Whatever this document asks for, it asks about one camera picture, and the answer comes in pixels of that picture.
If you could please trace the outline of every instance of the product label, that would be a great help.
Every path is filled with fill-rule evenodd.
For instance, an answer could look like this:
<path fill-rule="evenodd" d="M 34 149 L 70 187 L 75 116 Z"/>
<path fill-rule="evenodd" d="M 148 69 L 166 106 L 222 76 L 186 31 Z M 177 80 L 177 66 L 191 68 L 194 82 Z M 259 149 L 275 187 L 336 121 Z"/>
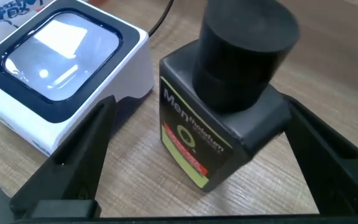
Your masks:
<path fill-rule="evenodd" d="M 162 142 L 181 168 L 198 185 L 209 179 L 232 155 L 232 149 L 177 93 L 160 80 Z"/>

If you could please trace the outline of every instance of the wooden table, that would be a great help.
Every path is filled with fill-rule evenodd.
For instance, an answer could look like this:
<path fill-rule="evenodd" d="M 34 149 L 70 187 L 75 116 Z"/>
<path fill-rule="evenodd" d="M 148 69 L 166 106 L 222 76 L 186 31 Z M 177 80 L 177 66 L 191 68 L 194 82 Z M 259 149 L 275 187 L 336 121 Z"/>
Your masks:
<path fill-rule="evenodd" d="M 301 40 L 272 84 L 358 146 L 358 1 L 281 2 L 298 18 Z M 101 8 L 149 30 L 166 3 L 110 0 Z M 205 4 L 205 0 L 175 1 L 150 40 L 156 86 L 110 142 L 96 197 L 102 216 L 316 213 L 285 136 L 210 194 L 201 193 L 163 148 L 158 133 L 158 61 L 197 38 Z M 0 123 L 0 186 L 8 195 L 45 159 Z"/>

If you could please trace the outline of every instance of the black bottle cap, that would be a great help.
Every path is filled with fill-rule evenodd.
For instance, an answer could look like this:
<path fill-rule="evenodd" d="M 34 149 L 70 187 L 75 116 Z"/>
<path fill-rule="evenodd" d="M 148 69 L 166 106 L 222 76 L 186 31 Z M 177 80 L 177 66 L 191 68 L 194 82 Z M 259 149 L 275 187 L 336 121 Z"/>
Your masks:
<path fill-rule="evenodd" d="M 299 39 L 291 12 L 275 0 L 209 0 L 193 87 L 222 112 L 252 106 Z"/>

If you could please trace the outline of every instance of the clear plastic lid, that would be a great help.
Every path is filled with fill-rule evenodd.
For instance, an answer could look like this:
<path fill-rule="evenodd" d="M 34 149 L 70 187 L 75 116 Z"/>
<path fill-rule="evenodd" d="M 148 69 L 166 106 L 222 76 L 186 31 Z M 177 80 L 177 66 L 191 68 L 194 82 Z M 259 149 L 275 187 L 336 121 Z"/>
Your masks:
<path fill-rule="evenodd" d="M 15 49 L 4 68 L 48 99 L 65 100 L 108 59 L 119 41 L 103 27 L 63 13 Z"/>

